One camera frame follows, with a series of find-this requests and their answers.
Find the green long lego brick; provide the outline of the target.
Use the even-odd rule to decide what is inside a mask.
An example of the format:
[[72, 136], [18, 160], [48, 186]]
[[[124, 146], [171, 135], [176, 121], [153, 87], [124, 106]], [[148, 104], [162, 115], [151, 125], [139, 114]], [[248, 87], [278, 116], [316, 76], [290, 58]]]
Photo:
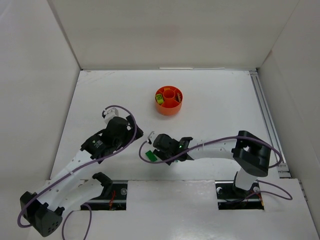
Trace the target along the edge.
[[151, 150], [147, 151], [145, 155], [148, 158], [148, 160], [152, 163], [158, 160], [156, 155]]

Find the lime long lego brick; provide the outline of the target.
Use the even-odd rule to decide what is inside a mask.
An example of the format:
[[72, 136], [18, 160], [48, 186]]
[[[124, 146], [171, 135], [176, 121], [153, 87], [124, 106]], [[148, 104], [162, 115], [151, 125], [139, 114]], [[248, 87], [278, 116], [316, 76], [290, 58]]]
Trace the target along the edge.
[[162, 105], [164, 103], [164, 98], [163, 98], [162, 94], [156, 94], [155, 99], [159, 105]]

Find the brown lego plate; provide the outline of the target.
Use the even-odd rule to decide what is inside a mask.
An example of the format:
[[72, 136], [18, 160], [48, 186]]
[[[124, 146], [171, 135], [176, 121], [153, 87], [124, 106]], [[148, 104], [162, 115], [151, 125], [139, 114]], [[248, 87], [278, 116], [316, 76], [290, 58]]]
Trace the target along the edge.
[[179, 103], [182, 102], [182, 95], [181, 95], [179, 92], [176, 93], [176, 100], [177, 100]]

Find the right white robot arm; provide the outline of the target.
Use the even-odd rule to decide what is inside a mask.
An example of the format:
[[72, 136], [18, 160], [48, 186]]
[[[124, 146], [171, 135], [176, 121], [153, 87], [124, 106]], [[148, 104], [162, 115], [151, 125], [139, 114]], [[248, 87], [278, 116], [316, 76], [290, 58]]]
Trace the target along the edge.
[[148, 143], [154, 147], [153, 154], [168, 165], [174, 161], [185, 162], [199, 159], [228, 159], [235, 161], [240, 170], [236, 172], [233, 187], [249, 191], [258, 178], [267, 177], [271, 149], [248, 131], [241, 130], [236, 138], [209, 143], [203, 139], [183, 137], [176, 140], [165, 133], [152, 132]]

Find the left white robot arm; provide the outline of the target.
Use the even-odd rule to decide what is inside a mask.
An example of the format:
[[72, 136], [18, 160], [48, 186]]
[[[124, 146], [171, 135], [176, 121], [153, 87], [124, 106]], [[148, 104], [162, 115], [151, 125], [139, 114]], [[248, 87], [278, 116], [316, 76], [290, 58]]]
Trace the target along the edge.
[[143, 136], [143, 131], [129, 114], [104, 114], [106, 127], [90, 136], [74, 158], [46, 185], [20, 197], [20, 218], [24, 218], [42, 237], [54, 233], [67, 215], [87, 201], [107, 196], [113, 181], [100, 171], [100, 164], [123, 151]]

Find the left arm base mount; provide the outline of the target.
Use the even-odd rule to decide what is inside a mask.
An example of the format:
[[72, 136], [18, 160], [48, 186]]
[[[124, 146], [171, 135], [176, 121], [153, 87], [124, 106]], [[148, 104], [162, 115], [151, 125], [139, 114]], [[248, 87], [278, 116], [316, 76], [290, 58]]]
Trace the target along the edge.
[[92, 179], [98, 181], [99, 195], [88, 200], [93, 211], [125, 211], [127, 208], [128, 181], [111, 180], [102, 172], [95, 173]]

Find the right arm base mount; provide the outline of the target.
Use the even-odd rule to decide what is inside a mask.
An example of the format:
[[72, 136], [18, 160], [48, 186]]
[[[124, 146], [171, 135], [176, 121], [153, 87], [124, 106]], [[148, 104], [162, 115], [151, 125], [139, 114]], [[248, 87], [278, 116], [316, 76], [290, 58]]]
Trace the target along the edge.
[[216, 198], [219, 210], [264, 210], [261, 194], [253, 194], [260, 190], [254, 182], [250, 190], [236, 188], [232, 180], [216, 181]]

